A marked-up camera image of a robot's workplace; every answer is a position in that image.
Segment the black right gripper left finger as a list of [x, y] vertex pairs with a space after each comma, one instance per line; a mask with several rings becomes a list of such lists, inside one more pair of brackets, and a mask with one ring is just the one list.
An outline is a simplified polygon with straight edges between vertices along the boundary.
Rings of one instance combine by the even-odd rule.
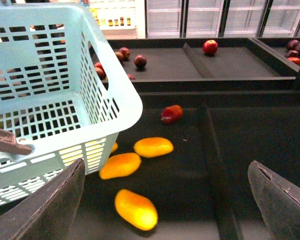
[[85, 164], [79, 158], [0, 216], [0, 240], [66, 240], [84, 182]]

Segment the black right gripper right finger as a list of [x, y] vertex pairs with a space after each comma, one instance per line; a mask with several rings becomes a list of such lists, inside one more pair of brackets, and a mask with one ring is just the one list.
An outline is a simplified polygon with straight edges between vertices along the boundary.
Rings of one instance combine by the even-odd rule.
[[248, 181], [273, 240], [300, 240], [300, 187], [253, 161]]

